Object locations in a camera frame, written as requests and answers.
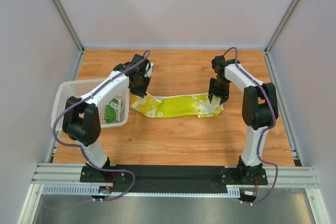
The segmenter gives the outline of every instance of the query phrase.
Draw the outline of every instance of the gray floor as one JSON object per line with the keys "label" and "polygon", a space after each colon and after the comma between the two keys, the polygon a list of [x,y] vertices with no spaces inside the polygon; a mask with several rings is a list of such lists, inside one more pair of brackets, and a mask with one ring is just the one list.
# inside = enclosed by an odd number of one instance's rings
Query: gray floor
{"label": "gray floor", "polygon": [[[267,192],[259,190],[259,197]],[[89,196],[46,196],[51,207],[72,206]],[[35,223],[314,223],[304,189],[276,189],[262,204],[241,205],[236,199],[123,197],[53,211],[38,208]]]}

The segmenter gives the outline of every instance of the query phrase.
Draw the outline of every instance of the wooden tabletop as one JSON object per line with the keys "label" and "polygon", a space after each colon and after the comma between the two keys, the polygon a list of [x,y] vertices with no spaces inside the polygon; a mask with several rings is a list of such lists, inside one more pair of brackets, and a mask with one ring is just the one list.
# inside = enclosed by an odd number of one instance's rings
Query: wooden tabletop
{"label": "wooden tabletop", "polygon": [[[86,50],[78,79],[106,78],[113,67],[131,61],[144,50]],[[211,60],[222,50],[152,50],[154,63],[148,92],[152,95],[207,93],[215,77]],[[233,58],[229,52],[227,59]],[[240,50],[239,61],[259,80],[269,82],[260,50]],[[102,129],[100,142],[112,164],[142,165],[236,165],[242,154],[247,126],[241,116],[243,94],[230,85],[224,111],[212,118],[146,118],[130,109],[123,127]],[[65,135],[62,141],[72,141]],[[267,136],[263,157],[279,166],[293,166],[281,117]],[[58,146],[54,163],[84,163],[77,148]]]}

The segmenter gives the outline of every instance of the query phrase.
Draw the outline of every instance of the yellow towel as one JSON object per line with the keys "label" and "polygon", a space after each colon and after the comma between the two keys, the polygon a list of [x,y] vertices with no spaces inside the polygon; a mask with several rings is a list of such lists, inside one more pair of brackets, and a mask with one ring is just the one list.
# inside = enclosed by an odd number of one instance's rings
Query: yellow towel
{"label": "yellow towel", "polygon": [[133,95],[131,108],[149,118],[174,118],[197,115],[199,118],[219,115],[223,105],[213,97],[210,104],[208,94],[176,95],[173,97],[154,97],[147,93],[144,98]]}

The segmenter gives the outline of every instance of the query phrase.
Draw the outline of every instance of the gray wall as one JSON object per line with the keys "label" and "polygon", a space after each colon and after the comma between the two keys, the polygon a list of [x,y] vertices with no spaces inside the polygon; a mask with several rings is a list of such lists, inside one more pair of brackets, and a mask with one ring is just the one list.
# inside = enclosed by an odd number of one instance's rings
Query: gray wall
{"label": "gray wall", "polygon": [[50,0],[0,0],[1,223],[16,223],[37,162],[51,144],[58,86],[79,52]]}
{"label": "gray wall", "polygon": [[301,0],[271,51],[303,163],[336,223],[336,0]]}
{"label": "gray wall", "polygon": [[265,47],[291,0],[61,0],[86,47]]}

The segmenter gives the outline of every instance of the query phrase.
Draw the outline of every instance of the plastic basket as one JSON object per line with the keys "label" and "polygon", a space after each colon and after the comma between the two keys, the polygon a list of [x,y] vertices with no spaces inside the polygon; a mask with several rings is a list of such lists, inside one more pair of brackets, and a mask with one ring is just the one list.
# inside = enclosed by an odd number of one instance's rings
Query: plastic basket
{"label": "plastic basket", "polygon": [[[67,81],[62,83],[57,91],[53,113],[51,114],[51,127],[54,125],[56,118],[64,111],[66,102],[69,97],[81,97],[82,95],[90,92],[96,86],[98,86],[105,79],[95,79],[95,80],[80,80],[80,81]],[[116,96],[116,98],[122,100],[122,105],[124,106],[123,111],[120,114],[120,121],[114,123],[105,123],[104,114],[105,111],[99,111],[100,125],[102,128],[108,127],[120,127],[123,126],[128,119],[128,113],[130,110],[130,93],[129,89],[125,89],[121,94]],[[57,123],[56,130],[61,131],[63,124],[63,118]]]}

